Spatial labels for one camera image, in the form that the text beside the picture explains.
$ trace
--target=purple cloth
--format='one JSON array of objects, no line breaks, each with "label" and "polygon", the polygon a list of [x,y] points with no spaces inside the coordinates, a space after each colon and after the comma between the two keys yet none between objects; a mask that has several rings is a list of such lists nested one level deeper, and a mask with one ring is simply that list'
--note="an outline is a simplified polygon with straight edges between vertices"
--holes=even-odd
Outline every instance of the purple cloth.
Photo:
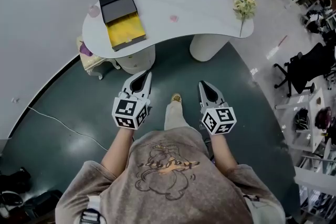
[{"label": "purple cloth", "polygon": [[79,52],[81,52],[82,54],[85,54],[87,56],[92,56],[93,53],[89,51],[89,49],[85,46],[84,41],[81,41],[82,45],[80,45],[79,47]]}]

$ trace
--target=white cable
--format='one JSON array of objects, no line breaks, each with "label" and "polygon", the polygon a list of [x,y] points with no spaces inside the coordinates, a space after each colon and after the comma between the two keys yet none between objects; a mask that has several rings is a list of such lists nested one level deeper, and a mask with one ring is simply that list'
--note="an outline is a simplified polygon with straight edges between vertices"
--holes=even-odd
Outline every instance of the white cable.
[{"label": "white cable", "polygon": [[62,123],[62,121],[60,121],[59,119],[57,119],[57,118],[55,118],[55,117],[48,116],[48,115],[45,115],[45,114],[43,114],[43,113],[40,113],[40,112],[38,112],[37,110],[35,110],[35,109],[33,109],[33,108],[29,107],[29,106],[28,106],[28,108],[31,109],[31,110],[34,110],[36,113],[38,113],[38,114],[40,114],[40,115],[42,115],[42,116],[45,116],[45,117],[48,117],[48,118],[51,118],[51,119],[53,119],[53,120],[58,121],[58,122],[59,122],[60,124],[62,124],[65,128],[69,129],[70,131],[72,131],[72,132],[74,132],[74,133],[76,133],[76,134],[78,134],[78,135],[86,136],[86,137],[92,139],[92,140],[95,141],[101,148],[103,148],[104,150],[107,151],[107,149],[104,148],[104,147],[103,147],[103,146],[102,146],[96,139],[94,139],[93,137],[91,137],[91,136],[89,136],[89,135],[86,135],[86,134],[80,134],[80,133],[78,133],[78,132],[76,132],[76,131],[70,129],[68,126],[66,126],[64,123]]}]

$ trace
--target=baseboard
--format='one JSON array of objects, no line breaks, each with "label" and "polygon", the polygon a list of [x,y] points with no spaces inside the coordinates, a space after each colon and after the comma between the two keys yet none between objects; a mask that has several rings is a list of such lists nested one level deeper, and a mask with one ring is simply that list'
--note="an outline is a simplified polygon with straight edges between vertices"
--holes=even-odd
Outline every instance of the baseboard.
[{"label": "baseboard", "polygon": [[[36,93],[36,95],[33,97],[33,99],[31,100],[31,102],[29,103],[28,106],[32,107],[38,99],[40,99],[42,97],[42,95],[48,90],[48,88],[60,77],[62,76],[70,67],[72,67],[76,62],[78,62],[80,60],[79,54],[76,55],[74,58],[72,58],[67,64],[65,64],[49,81],[47,81],[47,83]],[[16,121],[14,127],[12,128],[9,137],[11,138],[15,132],[15,130],[18,128],[18,126],[20,125],[20,123],[22,122],[22,120],[24,119],[24,117],[27,115],[28,111],[30,109],[26,108],[21,116],[18,118],[18,120]]]}]

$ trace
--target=white cylindrical table base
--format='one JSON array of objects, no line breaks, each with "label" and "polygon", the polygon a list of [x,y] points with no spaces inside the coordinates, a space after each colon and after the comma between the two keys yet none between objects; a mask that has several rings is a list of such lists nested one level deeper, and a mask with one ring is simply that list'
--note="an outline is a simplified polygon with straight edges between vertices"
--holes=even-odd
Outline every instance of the white cylindrical table base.
[{"label": "white cylindrical table base", "polygon": [[190,44],[191,55],[200,62],[209,61],[230,40],[230,36],[195,35]]},{"label": "white cylindrical table base", "polygon": [[155,62],[155,45],[145,48],[135,54],[115,59],[123,70],[136,74],[148,70]]}]

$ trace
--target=chair backrest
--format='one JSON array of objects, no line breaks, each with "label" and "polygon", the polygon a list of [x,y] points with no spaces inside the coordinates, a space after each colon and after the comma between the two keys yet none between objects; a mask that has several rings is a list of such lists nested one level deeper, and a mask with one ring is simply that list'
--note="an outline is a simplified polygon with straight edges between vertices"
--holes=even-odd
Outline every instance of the chair backrest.
[{"label": "chair backrest", "polygon": [[295,57],[288,66],[288,76],[296,91],[301,93],[308,81],[329,73],[335,62],[334,45],[317,43],[300,59]]}]

